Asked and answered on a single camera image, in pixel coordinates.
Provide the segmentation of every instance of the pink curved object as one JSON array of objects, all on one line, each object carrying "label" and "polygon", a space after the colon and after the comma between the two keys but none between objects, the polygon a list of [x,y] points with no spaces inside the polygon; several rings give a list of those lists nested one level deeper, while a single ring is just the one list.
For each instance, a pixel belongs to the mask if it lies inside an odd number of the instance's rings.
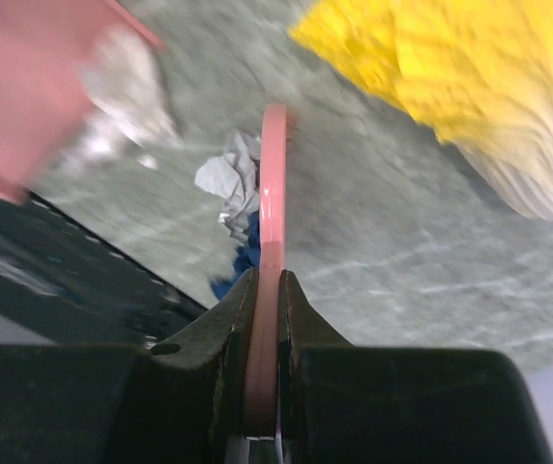
[{"label": "pink curved object", "polygon": [[259,238],[261,257],[244,390],[245,433],[275,436],[277,426],[278,280],[285,269],[287,108],[269,104],[261,135]]},{"label": "pink curved object", "polygon": [[76,67],[103,29],[127,23],[161,42],[114,0],[0,0],[0,198],[31,178],[91,109]]}]

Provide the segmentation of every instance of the gray floor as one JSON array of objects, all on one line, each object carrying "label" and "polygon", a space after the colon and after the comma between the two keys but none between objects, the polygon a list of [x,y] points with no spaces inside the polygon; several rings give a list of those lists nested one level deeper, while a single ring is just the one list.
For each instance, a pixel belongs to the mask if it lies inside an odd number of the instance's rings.
[{"label": "gray floor", "polygon": [[193,186],[232,129],[267,102],[300,114],[288,160],[287,266],[362,344],[491,347],[531,371],[553,362],[553,224],[527,220],[450,148],[289,41],[300,0],[146,0],[131,10],[162,56],[183,150],[88,186],[44,176],[48,199],[205,305],[233,242],[220,201]]}]

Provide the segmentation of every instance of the white cloth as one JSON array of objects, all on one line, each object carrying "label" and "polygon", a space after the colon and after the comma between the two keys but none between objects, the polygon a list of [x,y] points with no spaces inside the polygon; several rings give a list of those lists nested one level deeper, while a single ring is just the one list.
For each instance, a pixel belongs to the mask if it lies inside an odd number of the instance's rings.
[{"label": "white cloth", "polygon": [[259,209],[260,156],[260,140],[235,130],[227,137],[223,154],[208,159],[195,174],[196,186],[225,200],[218,222],[240,241],[246,240],[248,215]]}]

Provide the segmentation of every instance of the yellow plastic bag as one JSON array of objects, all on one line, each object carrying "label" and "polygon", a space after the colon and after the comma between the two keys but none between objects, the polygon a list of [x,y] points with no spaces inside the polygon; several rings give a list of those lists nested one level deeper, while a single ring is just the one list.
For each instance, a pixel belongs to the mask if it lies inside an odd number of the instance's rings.
[{"label": "yellow plastic bag", "polygon": [[516,211],[553,220],[553,4],[320,0],[290,36],[454,143]]}]

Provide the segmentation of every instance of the dark blue fabric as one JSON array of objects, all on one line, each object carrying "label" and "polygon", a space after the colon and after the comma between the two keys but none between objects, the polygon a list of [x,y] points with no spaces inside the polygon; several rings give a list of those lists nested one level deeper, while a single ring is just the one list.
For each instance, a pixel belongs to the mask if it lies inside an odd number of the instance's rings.
[{"label": "dark blue fabric", "polygon": [[236,258],[233,262],[234,275],[231,278],[213,278],[210,287],[215,297],[221,301],[234,283],[245,273],[247,269],[259,267],[259,212],[248,216],[248,240],[245,245],[236,248]]}]

